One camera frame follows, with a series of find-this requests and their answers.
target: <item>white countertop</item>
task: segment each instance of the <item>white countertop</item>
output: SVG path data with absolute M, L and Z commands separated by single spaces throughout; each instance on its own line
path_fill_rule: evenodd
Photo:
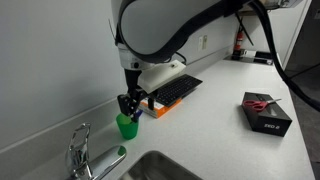
M 119 108 L 111 101 L 0 154 L 6 162 L 0 163 L 2 177 L 65 179 L 72 131 L 91 122 L 90 158 L 114 145 L 128 152 L 104 179 L 118 179 L 153 150 L 206 180 L 314 179 L 289 90 L 273 66 L 201 60 L 189 65 L 187 73 L 203 83 L 160 119 L 143 114 L 135 139 L 121 137 L 115 122 Z M 282 99 L 278 104 L 293 120 L 284 138 L 251 131 L 240 107 L 246 91 Z
M 219 61 L 196 74 L 203 83 L 160 119 L 143 115 L 117 179 L 156 150 L 203 179 L 314 179 L 287 86 L 272 66 Z M 284 138 L 253 132 L 240 107 L 245 92 L 281 98 L 293 122 Z M 109 128 L 117 128 L 113 123 Z

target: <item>chrome faucet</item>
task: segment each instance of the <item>chrome faucet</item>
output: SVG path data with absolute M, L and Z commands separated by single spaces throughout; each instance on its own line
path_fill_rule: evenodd
M 90 123 L 83 123 L 74 130 L 66 153 L 67 169 L 73 179 L 100 180 L 116 167 L 126 156 L 123 146 L 115 146 L 90 162 L 88 138 Z

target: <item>sink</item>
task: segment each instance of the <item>sink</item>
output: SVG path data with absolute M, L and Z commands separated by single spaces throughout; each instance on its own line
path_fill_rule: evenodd
M 200 180 L 158 151 L 143 155 L 119 180 Z

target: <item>green cup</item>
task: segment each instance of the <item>green cup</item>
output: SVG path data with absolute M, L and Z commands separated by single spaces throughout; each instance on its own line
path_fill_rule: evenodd
M 133 139 L 138 132 L 139 123 L 132 122 L 131 118 L 120 113 L 117 116 L 117 124 L 124 139 Z

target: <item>keyboard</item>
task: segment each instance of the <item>keyboard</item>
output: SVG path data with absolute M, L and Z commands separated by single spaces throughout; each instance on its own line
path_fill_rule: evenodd
M 178 99 L 190 94 L 202 81 L 184 74 L 158 89 L 157 102 L 170 107 Z

